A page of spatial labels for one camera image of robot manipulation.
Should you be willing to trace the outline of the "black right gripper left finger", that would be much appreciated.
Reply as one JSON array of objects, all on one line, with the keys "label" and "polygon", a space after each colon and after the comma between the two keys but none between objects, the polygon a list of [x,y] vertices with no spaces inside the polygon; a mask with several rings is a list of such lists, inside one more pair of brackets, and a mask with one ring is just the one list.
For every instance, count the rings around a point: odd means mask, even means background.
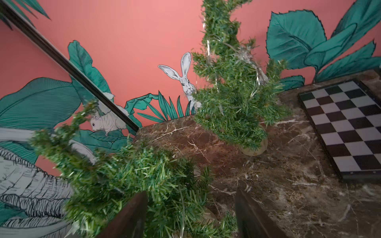
[{"label": "black right gripper left finger", "polygon": [[147,205],[146,191],[137,193],[96,237],[143,238]]}]

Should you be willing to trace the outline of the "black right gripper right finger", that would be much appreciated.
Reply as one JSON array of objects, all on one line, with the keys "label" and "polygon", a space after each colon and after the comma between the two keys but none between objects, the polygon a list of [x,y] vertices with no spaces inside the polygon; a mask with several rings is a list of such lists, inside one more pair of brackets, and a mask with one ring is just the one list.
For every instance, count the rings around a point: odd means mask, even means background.
[{"label": "black right gripper right finger", "polygon": [[235,213],[240,238],[287,237],[259,204],[239,188],[235,195]]}]

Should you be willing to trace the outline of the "large green christmas tree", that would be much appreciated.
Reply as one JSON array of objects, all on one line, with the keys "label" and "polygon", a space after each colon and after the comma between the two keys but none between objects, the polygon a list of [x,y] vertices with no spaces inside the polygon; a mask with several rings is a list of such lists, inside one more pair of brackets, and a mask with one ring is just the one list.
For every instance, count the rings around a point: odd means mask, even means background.
[{"label": "large green christmas tree", "polygon": [[116,153],[96,149],[95,161],[74,148],[81,124],[97,113],[91,101],[73,116],[69,125],[50,133],[40,130],[30,140],[36,152],[55,163],[73,191],[64,204],[65,218],[84,238],[94,238],[139,192],[148,197],[144,237],[178,237],[181,229],[181,195],[185,201],[184,238],[231,238],[237,231],[235,216],[220,219],[207,214],[210,203],[209,168],[146,142],[128,143]]}]

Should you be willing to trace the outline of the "small green christmas tree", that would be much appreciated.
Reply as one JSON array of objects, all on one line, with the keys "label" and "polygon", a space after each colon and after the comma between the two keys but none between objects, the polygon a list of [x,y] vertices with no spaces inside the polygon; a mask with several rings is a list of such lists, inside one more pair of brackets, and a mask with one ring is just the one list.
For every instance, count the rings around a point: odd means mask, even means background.
[{"label": "small green christmas tree", "polygon": [[255,39],[238,40],[240,22],[232,12],[244,1],[204,1],[202,48],[193,52],[193,70],[207,81],[194,98],[201,106],[195,121],[221,140],[257,149],[266,127],[290,115],[279,102],[284,60],[271,59],[262,68],[252,55]]}]

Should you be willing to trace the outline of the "small tree wooden base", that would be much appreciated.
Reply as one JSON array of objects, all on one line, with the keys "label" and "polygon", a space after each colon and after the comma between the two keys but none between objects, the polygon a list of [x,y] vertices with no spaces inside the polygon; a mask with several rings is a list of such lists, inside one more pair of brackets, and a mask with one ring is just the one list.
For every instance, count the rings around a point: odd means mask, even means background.
[{"label": "small tree wooden base", "polygon": [[267,150],[268,139],[267,138],[263,139],[261,141],[260,146],[257,149],[243,147],[242,145],[239,145],[238,147],[239,147],[240,151],[245,155],[252,156],[252,157],[253,156],[259,156]]}]

